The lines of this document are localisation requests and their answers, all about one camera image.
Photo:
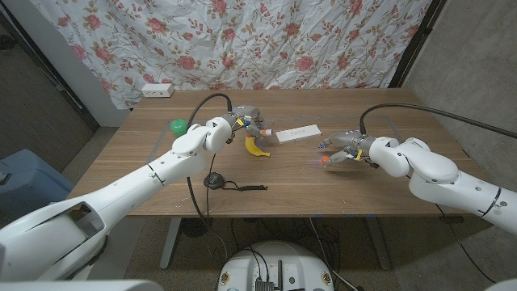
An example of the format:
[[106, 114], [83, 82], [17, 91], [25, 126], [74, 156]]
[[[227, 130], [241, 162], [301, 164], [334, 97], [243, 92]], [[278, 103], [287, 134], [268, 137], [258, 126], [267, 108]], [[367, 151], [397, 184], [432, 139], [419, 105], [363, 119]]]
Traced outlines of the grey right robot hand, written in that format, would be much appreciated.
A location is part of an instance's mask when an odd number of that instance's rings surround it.
[[324, 156], [321, 164], [324, 167], [329, 167], [332, 164], [344, 162], [347, 159], [356, 161], [365, 161], [372, 167], [377, 168], [370, 159], [370, 148], [372, 143], [376, 140], [375, 137], [362, 134], [359, 130], [349, 130], [346, 132], [339, 132], [324, 139], [318, 146], [319, 149], [328, 148], [329, 146], [337, 146], [340, 151], [331, 156]]

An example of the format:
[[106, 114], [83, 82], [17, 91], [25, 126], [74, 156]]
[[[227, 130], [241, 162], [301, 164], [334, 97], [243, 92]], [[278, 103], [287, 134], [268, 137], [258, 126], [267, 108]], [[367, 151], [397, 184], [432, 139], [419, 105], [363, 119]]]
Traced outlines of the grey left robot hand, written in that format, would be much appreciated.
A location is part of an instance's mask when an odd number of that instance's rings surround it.
[[252, 137], [265, 137], [264, 119], [257, 107], [241, 105], [224, 114], [223, 118], [230, 124], [233, 131], [244, 129]]

